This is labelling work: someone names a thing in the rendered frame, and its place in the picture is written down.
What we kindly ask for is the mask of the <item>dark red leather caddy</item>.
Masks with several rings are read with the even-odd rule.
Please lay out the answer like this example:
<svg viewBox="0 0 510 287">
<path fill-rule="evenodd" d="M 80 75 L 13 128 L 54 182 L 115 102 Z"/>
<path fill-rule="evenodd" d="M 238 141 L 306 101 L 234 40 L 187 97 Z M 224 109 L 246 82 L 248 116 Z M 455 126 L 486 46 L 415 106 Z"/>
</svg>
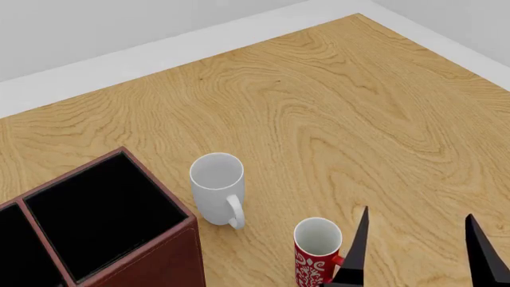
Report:
<svg viewBox="0 0 510 287">
<path fill-rule="evenodd" d="M 206 287 L 198 220 L 119 147 L 0 204 L 0 287 Z"/>
</svg>

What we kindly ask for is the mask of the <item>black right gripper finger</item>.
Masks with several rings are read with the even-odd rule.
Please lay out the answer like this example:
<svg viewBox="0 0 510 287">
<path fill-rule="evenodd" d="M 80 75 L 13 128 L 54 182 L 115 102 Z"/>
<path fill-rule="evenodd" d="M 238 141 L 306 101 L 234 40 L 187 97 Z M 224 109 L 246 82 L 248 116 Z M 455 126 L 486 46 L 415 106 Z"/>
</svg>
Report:
<svg viewBox="0 0 510 287">
<path fill-rule="evenodd" d="M 319 287 L 363 287 L 368 229 L 369 208 L 366 206 L 343 264 L 330 282 L 320 284 Z"/>
<path fill-rule="evenodd" d="M 494 250 L 473 214 L 465 218 L 465 242 L 473 284 L 510 284 L 510 269 Z"/>
</svg>

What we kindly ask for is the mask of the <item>plain white mug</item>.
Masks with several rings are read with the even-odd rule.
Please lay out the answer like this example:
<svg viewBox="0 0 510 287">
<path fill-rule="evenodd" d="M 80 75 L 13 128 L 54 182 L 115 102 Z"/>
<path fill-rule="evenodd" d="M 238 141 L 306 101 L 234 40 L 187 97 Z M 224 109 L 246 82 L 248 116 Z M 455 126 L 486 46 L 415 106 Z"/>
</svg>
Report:
<svg viewBox="0 0 510 287">
<path fill-rule="evenodd" d="M 189 175 L 195 205 L 207 222 L 244 228 L 245 169 L 237 157 L 225 152 L 203 155 L 191 164 Z"/>
</svg>

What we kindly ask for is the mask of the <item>red white patterned mug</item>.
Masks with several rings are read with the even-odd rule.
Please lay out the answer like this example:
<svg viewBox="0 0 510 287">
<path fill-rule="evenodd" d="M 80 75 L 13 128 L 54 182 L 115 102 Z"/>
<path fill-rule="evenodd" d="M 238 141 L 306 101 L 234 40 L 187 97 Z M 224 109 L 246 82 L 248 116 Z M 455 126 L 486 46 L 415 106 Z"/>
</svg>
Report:
<svg viewBox="0 0 510 287">
<path fill-rule="evenodd" d="M 335 268 L 343 264 L 339 255 L 343 243 L 340 228 L 325 218 L 306 218 L 296 225 L 293 241 L 297 285 L 319 287 L 331 282 Z"/>
</svg>

